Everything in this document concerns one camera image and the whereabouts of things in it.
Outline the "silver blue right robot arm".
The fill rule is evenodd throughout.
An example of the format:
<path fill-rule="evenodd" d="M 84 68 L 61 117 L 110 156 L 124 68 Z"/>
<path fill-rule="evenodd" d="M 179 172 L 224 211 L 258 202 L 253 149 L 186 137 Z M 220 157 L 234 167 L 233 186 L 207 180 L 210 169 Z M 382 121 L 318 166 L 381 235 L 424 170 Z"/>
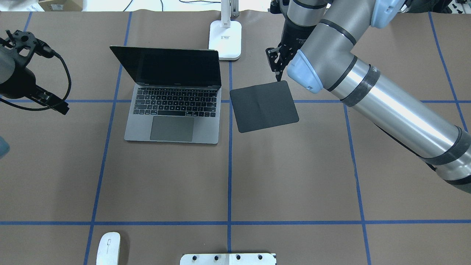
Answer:
<path fill-rule="evenodd" d="M 273 0 L 285 18 L 281 42 L 266 49 L 280 81 L 284 72 L 311 93 L 326 89 L 345 106 L 422 159 L 446 183 L 470 193 L 470 134 L 429 109 L 351 50 L 368 27 L 385 27 L 401 0 Z"/>

